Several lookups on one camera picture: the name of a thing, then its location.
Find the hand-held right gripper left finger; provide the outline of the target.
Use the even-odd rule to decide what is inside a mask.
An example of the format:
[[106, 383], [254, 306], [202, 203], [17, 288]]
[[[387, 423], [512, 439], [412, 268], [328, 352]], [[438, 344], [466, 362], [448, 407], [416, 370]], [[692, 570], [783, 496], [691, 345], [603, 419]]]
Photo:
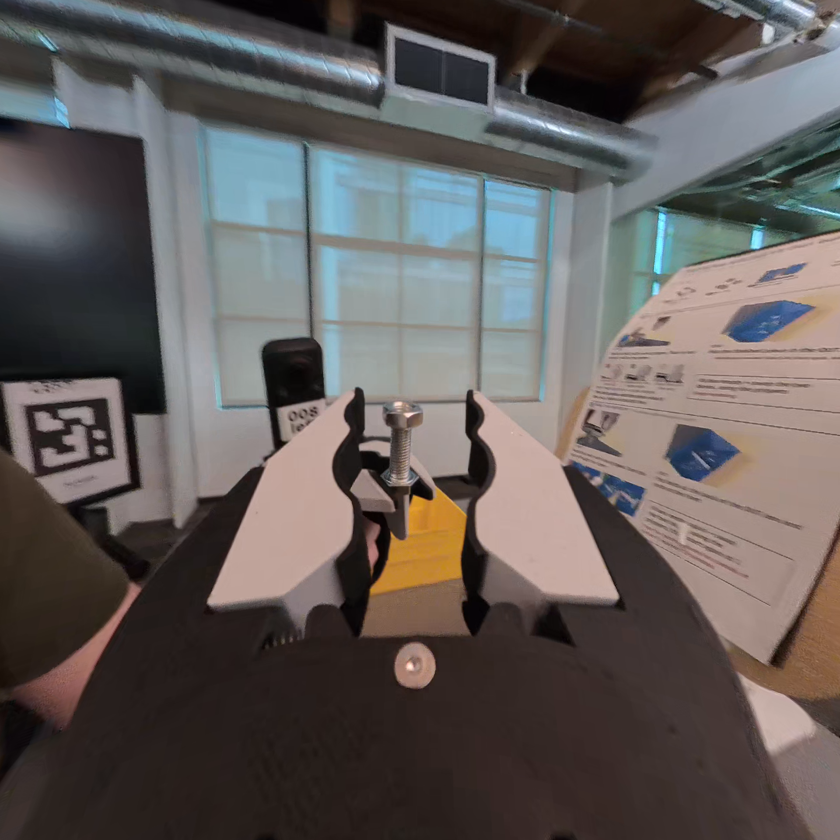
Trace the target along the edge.
[[264, 464], [207, 605], [215, 611], [277, 606], [303, 630], [315, 606], [364, 621], [372, 585], [362, 471], [364, 393], [338, 398]]

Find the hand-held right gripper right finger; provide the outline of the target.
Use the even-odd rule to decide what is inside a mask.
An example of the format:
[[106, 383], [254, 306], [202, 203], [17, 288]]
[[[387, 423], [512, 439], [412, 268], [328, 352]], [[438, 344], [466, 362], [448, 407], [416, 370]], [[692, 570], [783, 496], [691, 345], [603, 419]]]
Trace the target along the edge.
[[498, 605], [516, 607], [528, 632], [562, 605], [618, 606], [561, 461], [477, 391], [465, 398], [465, 434], [475, 490], [461, 554], [468, 631]]

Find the yellow plastic bin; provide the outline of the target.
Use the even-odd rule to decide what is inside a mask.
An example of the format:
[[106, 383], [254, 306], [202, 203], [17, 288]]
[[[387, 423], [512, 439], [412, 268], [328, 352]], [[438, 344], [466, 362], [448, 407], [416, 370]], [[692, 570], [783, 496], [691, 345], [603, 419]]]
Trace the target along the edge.
[[414, 498], [407, 537], [391, 541], [384, 570], [371, 594], [460, 579], [466, 523], [466, 514], [440, 490], [433, 500]]

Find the steel hex bolt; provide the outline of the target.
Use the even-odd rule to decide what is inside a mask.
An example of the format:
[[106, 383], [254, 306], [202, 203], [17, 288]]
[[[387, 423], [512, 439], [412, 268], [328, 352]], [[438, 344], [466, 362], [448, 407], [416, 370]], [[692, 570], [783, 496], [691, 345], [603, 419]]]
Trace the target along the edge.
[[394, 400], [383, 405], [382, 416], [390, 430], [388, 469], [408, 469], [411, 467], [413, 431], [423, 424], [424, 410], [414, 402]]

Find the person's left forearm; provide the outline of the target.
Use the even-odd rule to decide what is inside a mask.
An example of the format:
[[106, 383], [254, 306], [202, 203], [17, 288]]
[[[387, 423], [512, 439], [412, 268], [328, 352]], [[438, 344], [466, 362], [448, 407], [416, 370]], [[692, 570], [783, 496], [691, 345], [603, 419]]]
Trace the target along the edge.
[[49, 672], [9, 689], [8, 696], [54, 729], [67, 729], [99, 660], [141, 592], [137, 583], [129, 583], [117, 611], [95, 635]]

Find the large paned window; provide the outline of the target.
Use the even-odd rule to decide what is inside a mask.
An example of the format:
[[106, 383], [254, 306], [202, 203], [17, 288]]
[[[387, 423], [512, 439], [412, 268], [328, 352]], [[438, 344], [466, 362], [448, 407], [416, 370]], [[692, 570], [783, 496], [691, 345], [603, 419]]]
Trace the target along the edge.
[[222, 408], [264, 405], [261, 350], [298, 337], [329, 397], [543, 397], [550, 190], [221, 126], [199, 149]]

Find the large black screen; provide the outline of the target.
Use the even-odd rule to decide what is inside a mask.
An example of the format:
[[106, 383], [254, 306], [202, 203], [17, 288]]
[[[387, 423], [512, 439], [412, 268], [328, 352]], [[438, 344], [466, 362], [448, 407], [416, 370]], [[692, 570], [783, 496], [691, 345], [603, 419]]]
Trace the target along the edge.
[[142, 142], [2, 118], [2, 374], [117, 375], [163, 414], [157, 312]]

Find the instruction board on white stand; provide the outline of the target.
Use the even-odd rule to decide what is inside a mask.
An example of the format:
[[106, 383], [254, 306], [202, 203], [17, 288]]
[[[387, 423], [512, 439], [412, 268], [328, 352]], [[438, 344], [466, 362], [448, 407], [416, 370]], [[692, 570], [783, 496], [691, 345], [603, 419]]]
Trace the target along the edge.
[[838, 232], [678, 270], [608, 346], [562, 443], [770, 664], [838, 533]]

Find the framed marker sign on stand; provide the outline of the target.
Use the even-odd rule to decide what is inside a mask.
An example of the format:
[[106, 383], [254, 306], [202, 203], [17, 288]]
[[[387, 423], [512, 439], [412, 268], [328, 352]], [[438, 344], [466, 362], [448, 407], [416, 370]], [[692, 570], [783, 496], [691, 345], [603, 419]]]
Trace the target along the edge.
[[121, 376], [112, 371], [2, 373], [2, 447], [88, 532], [132, 581], [149, 561], [90, 512], [141, 488], [135, 425]]

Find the white air vent grille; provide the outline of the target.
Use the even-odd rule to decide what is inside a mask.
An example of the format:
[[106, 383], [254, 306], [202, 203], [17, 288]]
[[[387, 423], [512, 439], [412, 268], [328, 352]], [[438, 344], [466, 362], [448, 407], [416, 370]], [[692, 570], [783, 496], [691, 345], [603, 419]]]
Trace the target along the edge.
[[387, 94], [490, 113], [497, 59], [490, 53], [409, 28], [385, 25]]

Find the silver ceiling pipe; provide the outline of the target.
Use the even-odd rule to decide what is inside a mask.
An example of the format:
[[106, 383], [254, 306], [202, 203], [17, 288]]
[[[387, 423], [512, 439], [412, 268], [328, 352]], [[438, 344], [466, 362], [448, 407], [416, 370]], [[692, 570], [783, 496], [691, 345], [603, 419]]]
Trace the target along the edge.
[[746, 17], [806, 40], [817, 40], [834, 26], [836, 13], [821, 12], [810, 1], [699, 1], [730, 18]]

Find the silver ventilation duct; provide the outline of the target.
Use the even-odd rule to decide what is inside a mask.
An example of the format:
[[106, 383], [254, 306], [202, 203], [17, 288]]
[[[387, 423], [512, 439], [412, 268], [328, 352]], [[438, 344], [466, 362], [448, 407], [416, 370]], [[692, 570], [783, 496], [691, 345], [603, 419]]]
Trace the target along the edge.
[[299, 28], [236, 27], [118, 2], [2, 1], [2, 38], [55, 55], [252, 92], [531, 158], [618, 181], [645, 173], [656, 138], [496, 86], [490, 113], [387, 94], [384, 46]]

